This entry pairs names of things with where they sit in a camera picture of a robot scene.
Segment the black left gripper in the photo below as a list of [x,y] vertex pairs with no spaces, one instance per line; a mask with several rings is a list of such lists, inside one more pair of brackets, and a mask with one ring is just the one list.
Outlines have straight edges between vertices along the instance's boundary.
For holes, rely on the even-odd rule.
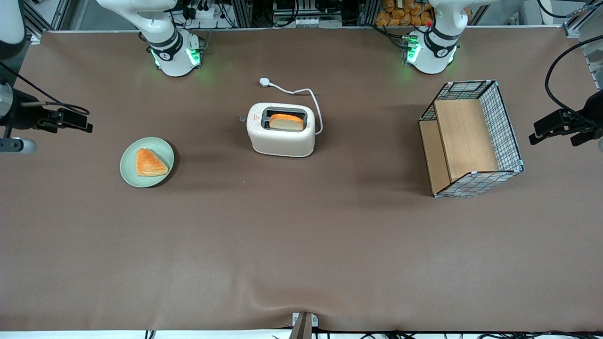
[[579,146],[602,137],[603,90],[591,95],[582,108],[582,116],[596,127],[585,122],[565,109],[558,109],[534,123],[535,132],[529,136],[530,144],[536,145],[547,138],[571,135],[572,146]]

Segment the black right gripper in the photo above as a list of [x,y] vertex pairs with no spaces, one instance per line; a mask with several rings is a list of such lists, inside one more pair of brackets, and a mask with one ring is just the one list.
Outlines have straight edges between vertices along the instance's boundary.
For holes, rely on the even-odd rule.
[[58,109],[50,110],[48,115],[41,106],[44,101],[16,89],[12,90],[12,95],[12,104],[8,111],[8,126],[12,129],[39,129],[53,134],[58,133],[59,129],[93,132],[93,124],[88,123],[84,114]]

